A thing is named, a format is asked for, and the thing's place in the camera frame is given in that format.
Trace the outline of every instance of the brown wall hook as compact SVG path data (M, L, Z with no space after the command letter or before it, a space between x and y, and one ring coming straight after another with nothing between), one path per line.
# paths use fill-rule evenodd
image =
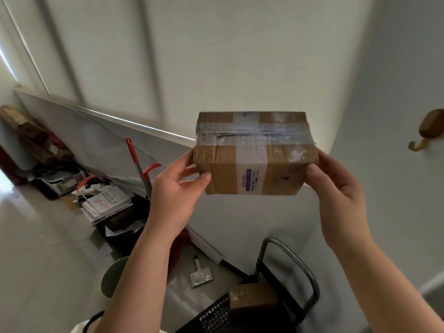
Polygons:
M418 146L414 141L408 143L408 149L414 152L425 149L431 139L439 137L444 132L444 109L430 111L419 126L422 139Z

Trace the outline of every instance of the white scraper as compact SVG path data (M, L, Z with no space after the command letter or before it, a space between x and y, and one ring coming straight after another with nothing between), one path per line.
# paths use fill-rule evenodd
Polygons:
M191 287L193 288L207 281L212 281L213 275L211 274L210 268L201 268L197 256L194 257L194 262L196 263L197 271L190 274Z

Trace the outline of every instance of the brown cardboard box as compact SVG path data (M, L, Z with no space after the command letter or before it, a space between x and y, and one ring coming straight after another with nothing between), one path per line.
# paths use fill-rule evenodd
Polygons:
M318 163L305 112L201 112L196 135L207 194L295 195Z
M56 156L50 151L46 150L42 145L35 143L26 135L19 134L19 141L24 145L39 162L44 165L54 165L58 162Z
M278 305L276 291L266 281L240 284L228 291L228 297L231 314L270 310Z
M36 142L43 142L48 136L48 131L35 119L11 106L3 105L0 107L0 117L17 132Z
M74 154L68 148L58 148L50 139L46 139L43 147L53 153L60 161L71 161L74 159Z

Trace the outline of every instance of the stack of papers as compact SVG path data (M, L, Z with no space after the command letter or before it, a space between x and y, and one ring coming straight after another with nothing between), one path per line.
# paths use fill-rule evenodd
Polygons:
M131 207L133 196L134 194L114 186L87 199L82 204L82 212L92 225L96 225L106 218Z

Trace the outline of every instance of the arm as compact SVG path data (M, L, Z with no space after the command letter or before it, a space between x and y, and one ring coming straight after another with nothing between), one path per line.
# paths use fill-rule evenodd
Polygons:
M197 173L196 167L189 167L192 158L193 150L157 177L147 226L128 259L96 333L159 332L171 244L185 227L211 179L209 173L204 173L194 181L181 181Z
M375 333L444 332L444 323L373 242L363 190L339 162L319 152L307 183L319 196L325 241L335 252Z

